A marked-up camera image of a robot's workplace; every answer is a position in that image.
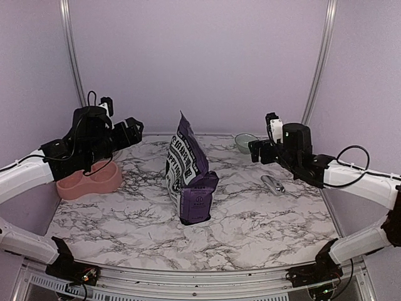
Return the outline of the purple puppy food bag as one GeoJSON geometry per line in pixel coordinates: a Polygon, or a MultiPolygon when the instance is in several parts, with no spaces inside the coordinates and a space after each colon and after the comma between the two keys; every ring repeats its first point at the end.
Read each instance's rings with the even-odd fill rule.
{"type": "Polygon", "coordinates": [[[213,195],[219,177],[183,114],[172,136],[165,164],[165,183],[180,222],[186,226],[211,218],[213,195]]]}

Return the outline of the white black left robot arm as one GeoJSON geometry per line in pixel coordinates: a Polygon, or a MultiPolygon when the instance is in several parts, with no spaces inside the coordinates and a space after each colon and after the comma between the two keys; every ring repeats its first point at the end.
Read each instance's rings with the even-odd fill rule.
{"type": "MultiPolygon", "coordinates": [[[[62,138],[43,144],[26,157],[1,169],[1,202],[34,187],[60,181],[77,171],[90,175],[98,161],[142,141],[143,123],[130,117],[114,124],[107,106],[89,105],[73,113],[62,138]]],[[[60,238],[45,238],[1,220],[1,249],[55,268],[66,279],[79,274],[79,265],[60,238]]]]}

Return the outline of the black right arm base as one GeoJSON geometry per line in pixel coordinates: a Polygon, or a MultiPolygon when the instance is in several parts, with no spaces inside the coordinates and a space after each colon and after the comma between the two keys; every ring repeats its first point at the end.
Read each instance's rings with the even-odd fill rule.
{"type": "Polygon", "coordinates": [[[340,279],[342,276],[343,271],[340,266],[327,268],[317,263],[289,268],[285,275],[286,280],[290,281],[294,288],[340,279]]]}

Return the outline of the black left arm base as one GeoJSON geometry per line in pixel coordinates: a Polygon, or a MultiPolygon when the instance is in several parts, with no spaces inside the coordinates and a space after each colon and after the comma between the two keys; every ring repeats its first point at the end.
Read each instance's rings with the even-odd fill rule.
{"type": "Polygon", "coordinates": [[[100,267],[74,262],[72,264],[63,264],[61,266],[48,265],[45,273],[63,280],[95,286],[100,276],[100,267]]]}

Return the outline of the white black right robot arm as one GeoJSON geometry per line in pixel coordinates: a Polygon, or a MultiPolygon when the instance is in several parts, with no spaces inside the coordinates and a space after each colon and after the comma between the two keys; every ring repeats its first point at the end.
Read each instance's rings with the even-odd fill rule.
{"type": "Polygon", "coordinates": [[[248,143],[253,162],[277,163],[310,186],[337,189],[373,201],[388,210],[379,221],[344,238],[328,242],[316,255],[310,275],[323,281],[343,262],[388,246],[400,246],[400,176],[346,163],[339,157],[315,155],[311,130],[299,123],[268,121],[268,139],[248,143]]]}

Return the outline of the silver metal food scoop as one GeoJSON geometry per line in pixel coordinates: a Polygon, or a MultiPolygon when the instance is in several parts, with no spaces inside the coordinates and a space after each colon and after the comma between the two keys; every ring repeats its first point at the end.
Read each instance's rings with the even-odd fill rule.
{"type": "Polygon", "coordinates": [[[299,196],[295,193],[287,191],[283,184],[272,176],[263,175],[261,176],[261,180],[275,196],[282,196],[287,194],[294,198],[299,198],[299,196]]]}

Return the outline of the pink double pet bowl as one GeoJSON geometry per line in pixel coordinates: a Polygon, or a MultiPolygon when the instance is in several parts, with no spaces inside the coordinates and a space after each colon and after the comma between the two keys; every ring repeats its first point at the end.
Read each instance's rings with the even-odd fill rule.
{"type": "Polygon", "coordinates": [[[100,161],[92,165],[91,175],[85,176],[83,171],[56,182],[58,195],[70,201],[87,194],[108,194],[116,191],[123,182],[122,171],[114,161],[100,161]]]}

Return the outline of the clear green glass bowl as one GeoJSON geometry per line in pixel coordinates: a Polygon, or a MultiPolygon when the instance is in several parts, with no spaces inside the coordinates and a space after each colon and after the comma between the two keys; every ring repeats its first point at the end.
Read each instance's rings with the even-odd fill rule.
{"type": "Polygon", "coordinates": [[[256,140],[259,140],[259,138],[247,133],[238,134],[234,138],[236,146],[242,154],[250,154],[248,143],[256,140]]]}

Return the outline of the left aluminium frame post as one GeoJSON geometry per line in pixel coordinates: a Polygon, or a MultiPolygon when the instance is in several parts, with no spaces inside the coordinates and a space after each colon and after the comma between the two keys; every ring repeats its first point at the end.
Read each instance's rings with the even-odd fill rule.
{"type": "Polygon", "coordinates": [[[60,4],[61,22],[63,26],[63,32],[65,35],[66,49],[72,72],[73,83],[75,86],[76,94],[78,96],[79,104],[82,107],[85,107],[87,105],[87,101],[80,75],[78,57],[76,54],[75,39],[73,35],[73,24],[70,13],[70,2],[69,0],[59,0],[59,4],[60,4]]]}

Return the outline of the aluminium frame post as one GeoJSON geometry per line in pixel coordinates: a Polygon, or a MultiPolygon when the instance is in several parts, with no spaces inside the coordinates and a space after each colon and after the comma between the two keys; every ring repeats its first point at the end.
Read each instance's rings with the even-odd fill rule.
{"type": "Polygon", "coordinates": [[[79,104],[82,107],[85,107],[87,105],[87,101],[80,75],[78,57],[76,54],[75,39],[73,35],[73,24],[70,13],[70,2],[69,0],[59,0],[59,4],[60,4],[61,22],[63,26],[63,32],[65,35],[66,49],[72,72],[73,83],[75,86],[76,94],[78,96],[79,104]]]}
{"type": "Polygon", "coordinates": [[[335,25],[335,16],[337,10],[338,1],[329,0],[327,1],[325,22],[323,25],[323,32],[321,36],[320,49],[318,52],[318,57],[315,66],[315,72],[312,78],[310,90],[308,93],[308,98],[306,100],[305,109],[301,118],[301,123],[304,125],[309,125],[310,120],[313,115],[313,109],[316,104],[318,89],[320,86],[320,81],[325,70],[328,55],[330,52],[331,41],[333,37],[333,30],[335,25]]]}

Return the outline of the aluminium front rail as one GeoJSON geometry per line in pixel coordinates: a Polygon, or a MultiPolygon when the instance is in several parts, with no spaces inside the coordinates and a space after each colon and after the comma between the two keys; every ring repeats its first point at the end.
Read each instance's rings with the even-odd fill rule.
{"type": "Polygon", "coordinates": [[[224,272],[145,270],[100,265],[96,285],[69,286],[25,260],[11,300],[376,300],[361,259],[341,279],[294,287],[286,267],[224,272]]]}

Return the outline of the right aluminium frame post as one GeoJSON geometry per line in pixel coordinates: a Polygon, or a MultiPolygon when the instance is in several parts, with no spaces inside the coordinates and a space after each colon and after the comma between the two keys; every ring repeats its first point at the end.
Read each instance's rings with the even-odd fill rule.
{"type": "Polygon", "coordinates": [[[325,22],[323,25],[323,32],[321,36],[320,49],[318,52],[318,57],[315,66],[315,72],[312,78],[310,90],[308,93],[308,98],[306,100],[305,109],[301,118],[301,123],[304,125],[309,125],[310,120],[313,115],[313,109],[316,104],[318,89],[320,86],[320,81],[325,70],[328,55],[330,52],[331,41],[333,37],[333,30],[335,25],[335,16],[337,10],[338,1],[329,0],[327,1],[325,22]]]}

